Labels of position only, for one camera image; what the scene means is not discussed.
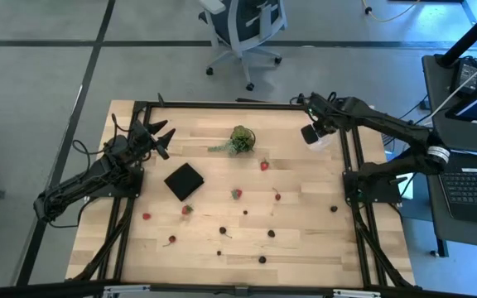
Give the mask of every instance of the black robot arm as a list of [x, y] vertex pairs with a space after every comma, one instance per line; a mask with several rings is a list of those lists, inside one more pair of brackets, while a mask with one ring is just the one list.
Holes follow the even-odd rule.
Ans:
[[376, 184], [396, 185], [399, 183], [397, 175], [410, 172], [435, 175], [442, 172], [448, 163], [450, 152], [439, 136], [428, 127], [417, 126], [375, 111], [364, 101], [354, 97], [336, 98], [331, 95], [325, 99], [312, 93], [309, 98], [301, 98], [305, 112], [313, 122], [301, 130], [308, 143], [335, 133], [338, 129], [349, 131], [357, 126], [365, 126], [410, 145], [409, 149], [390, 162], [366, 162], [359, 171], [349, 173], [354, 176], [359, 191], [366, 195], [376, 195], [376, 191], [371, 190]]
[[166, 148], [175, 129], [159, 137], [152, 136], [166, 125], [167, 121], [143, 125], [138, 120], [130, 127], [129, 138], [118, 135], [104, 144], [103, 155], [89, 169], [43, 191], [34, 202], [39, 220], [51, 222], [60, 216], [67, 206], [85, 196], [105, 195], [111, 190], [130, 190], [137, 185], [141, 175], [134, 173], [132, 165], [148, 158], [156, 150], [163, 159], [169, 158]]

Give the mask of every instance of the small plant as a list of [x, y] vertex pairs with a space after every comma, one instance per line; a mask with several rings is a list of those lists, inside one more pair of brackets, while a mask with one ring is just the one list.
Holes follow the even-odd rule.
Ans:
[[222, 146], [209, 147], [207, 150], [209, 152], [227, 150], [230, 156], [235, 156], [242, 152], [253, 151], [253, 145], [255, 145], [255, 134], [253, 131], [238, 125], [233, 128], [229, 141]]

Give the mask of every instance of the wooden tabletop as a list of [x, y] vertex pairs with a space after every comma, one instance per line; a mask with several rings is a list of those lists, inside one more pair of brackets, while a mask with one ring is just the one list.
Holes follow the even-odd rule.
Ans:
[[[121, 127], [128, 128], [133, 101], [113, 101]], [[344, 202], [344, 169], [340, 136], [320, 152], [310, 151], [300, 129], [310, 119], [301, 111], [153, 108], [151, 123], [175, 127], [169, 160], [157, 155], [143, 163], [142, 193], [134, 206], [122, 280], [141, 283], [250, 286], [362, 286], [350, 208]], [[255, 132], [254, 152], [229, 157], [208, 152], [222, 145], [233, 127]], [[102, 142], [113, 135], [108, 116]], [[354, 153], [350, 134], [349, 146]], [[380, 134], [360, 128], [366, 161], [384, 162]], [[270, 162], [267, 171], [259, 163]], [[356, 158], [352, 155], [355, 167]], [[163, 182], [188, 162], [205, 183], [183, 203]], [[234, 200], [231, 190], [243, 191]], [[275, 188], [281, 194], [275, 200]], [[181, 208], [194, 211], [185, 216]], [[331, 206], [338, 211], [330, 211]], [[82, 214], [67, 271], [73, 277], [84, 269], [104, 241], [112, 199], [98, 199]], [[393, 265], [410, 282], [412, 267], [398, 214], [387, 204], [374, 204], [380, 243]], [[142, 218], [149, 213], [149, 220]], [[228, 238], [219, 233], [226, 227]], [[275, 238], [267, 235], [273, 230]], [[168, 238], [176, 242], [168, 244]], [[108, 276], [113, 275], [113, 249]], [[259, 263], [264, 256], [267, 261]], [[368, 249], [374, 274], [373, 254]]]

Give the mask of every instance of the gray floor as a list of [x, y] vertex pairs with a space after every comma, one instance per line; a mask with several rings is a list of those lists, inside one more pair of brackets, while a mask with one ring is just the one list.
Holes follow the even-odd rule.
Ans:
[[[373, 11], [388, 17], [406, 3], [369, 0]], [[477, 13], [473, 0], [473, 11]], [[94, 40], [106, 0], [0, 0], [0, 39]], [[379, 24], [362, 13], [360, 2], [287, 0], [286, 41], [455, 41], [470, 28], [458, 4], [422, 4], [395, 22]], [[117, 0], [108, 40], [208, 40], [197, 20], [193, 0]], [[214, 52], [207, 47], [103, 48], [75, 138], [89, 147], [99, 143], [110, 100], [233, 101], [237, 97], [286, 102], [311, 91], [353, 95], [384, 112], [400, 116], [426, 94], [421, 57], [438, 50], [369, 48], [276, 48], [279, 67], [252, 57], [253, 93], [244, 89], [238, 62], [204, 75]], [[31, 202], [42, 191], [56, 149], [73, 108], [91, 49], [0, 48], [0, 286], [13, 282], [12, 272], [31, 227]], [[477, 50], [469, 52], [477, 56]], [[422, 115], [413, 112], [409, 117]], [[70, 153], [64, 177], [85, 166]], [[72, 224], [74, 205], [58, 224]], [[417, 284], [432, 290], [477, 294], [477, 247], [452, 243], [451, 257], [434, 259], [431, 223], [405, 220], [406, 239]], [[74, 229], [48, 228], [31, 281], [62, 281], [75, 236]], [[180, 294], [156, 294], [160, 297]]]

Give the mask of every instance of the strawberry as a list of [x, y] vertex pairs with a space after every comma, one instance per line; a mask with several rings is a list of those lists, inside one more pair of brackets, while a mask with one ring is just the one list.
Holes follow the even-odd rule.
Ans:
[[261, 162], [261, 171], [267, 170], [269, 166], [270, 166], [270, 163], [268, 163], [265, 159], [263, 162]]
[[166, 245], [163, 245], [163, 247], [169, 246], [169, 245], [173, 244], [175, 241], [176, 241], [176, 236], [172, 235], [172, 236], [169, 237], [169, 243], [166, 244]]
[[183, 215], [188, 215], [189, 213], [193, 212], [194, 209], [192, 209], [192, 207], [190, 207], [190, 205], [185, 205], [183, 206], [183, 208], [181, 209], [181, 213]]
[[240, 196], [242, 195], [242, 191], [239, 189], [231, 190], [231, 196], [233, 196], [233, 199], [240, 199]]
[[273, 190], [275, 190], [276, 194], [275, 194], [275, 200], [280, 200], [281, 199], [281, 194], [279, 194], [279, 192], [272, 187]]

